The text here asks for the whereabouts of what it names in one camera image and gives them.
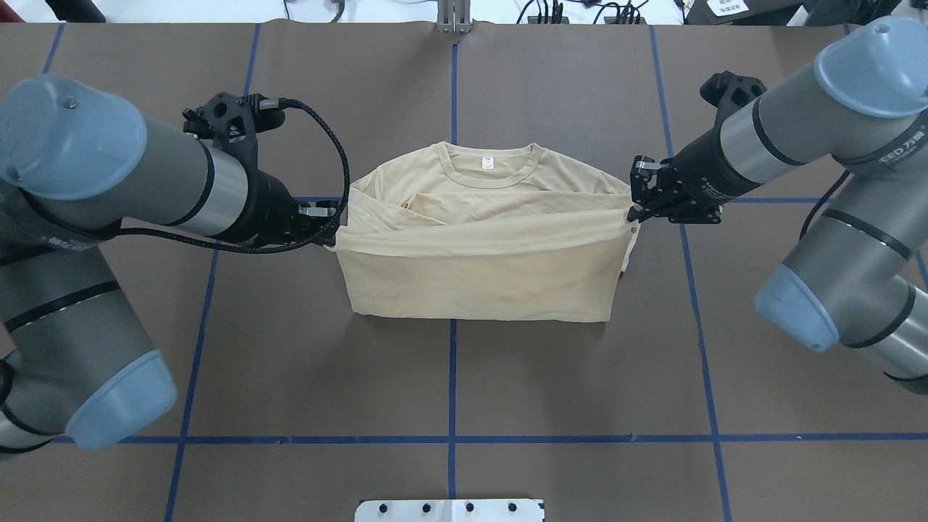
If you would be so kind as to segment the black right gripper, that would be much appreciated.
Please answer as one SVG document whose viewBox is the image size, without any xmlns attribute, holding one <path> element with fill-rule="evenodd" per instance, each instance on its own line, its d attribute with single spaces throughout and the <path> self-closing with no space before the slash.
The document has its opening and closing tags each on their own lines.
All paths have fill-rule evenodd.
<svg viewBox="0 0 928 522">
<path fill-rule="evenodd" d="M 629 185 L 635 205 L 627 222 L 667 218 L 683 224 L 718 224 L 726 202 L 761 186 L 730 165 L 719 132 L 704 133 L 662 162 L 637 155 Z"/>
</svg>

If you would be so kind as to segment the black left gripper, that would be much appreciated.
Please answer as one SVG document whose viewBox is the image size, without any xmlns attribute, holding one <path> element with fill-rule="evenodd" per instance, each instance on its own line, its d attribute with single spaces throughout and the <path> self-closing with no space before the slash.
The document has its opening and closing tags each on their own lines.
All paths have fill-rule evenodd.
<svg viewBox="0 0 928 522">
<path fill-rule="evenodd" d="M 236 221 L 236 243 L 242 247 L 284 247 L 312 238 L 319 247 L 335 247 L 341 227 L 331 223 L 335 199 L 298 201 L 274 176 L 256 171 L 249 175 L 248 196 Z"/>
</svg>

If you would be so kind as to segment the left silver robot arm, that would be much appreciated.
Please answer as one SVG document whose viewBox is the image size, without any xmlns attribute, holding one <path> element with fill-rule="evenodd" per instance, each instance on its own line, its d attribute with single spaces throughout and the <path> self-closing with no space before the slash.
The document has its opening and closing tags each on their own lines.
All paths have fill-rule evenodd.
<svg viewBox="0 0 928 522">
<path fill-rule="evenodd" d="M 304 102 L 221 92 L 171 128 L 69 77 L 21 80 L 2 104 L 2 460 L 68 436 L 87 452 L 172 410 L 177 387 L 100 247 L 149 236 L 208 250 L 332 247 L 338 201 L 294 198 L 259 168 L 259 133 Z"/>
</svg>

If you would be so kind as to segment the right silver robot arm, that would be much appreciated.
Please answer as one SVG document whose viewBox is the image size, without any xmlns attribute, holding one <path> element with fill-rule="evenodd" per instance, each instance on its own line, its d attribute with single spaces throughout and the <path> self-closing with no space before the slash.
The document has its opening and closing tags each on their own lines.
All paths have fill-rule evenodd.
<svg viewBox="0 0 928 522">
<path fill-rule="evenodd" d="M 634 159 L 627 221 L 717 224 L 723 205 L 831 157 L 841 178 L 753 306 L 811 351 L 836 344 L 926 394 L 927 297 L 901 275 L 926 241 L 924 25 L 884 16 L 780 85 L 724 70 L 700 87 L 713 127 L 674 156 Z"/>
</svg>

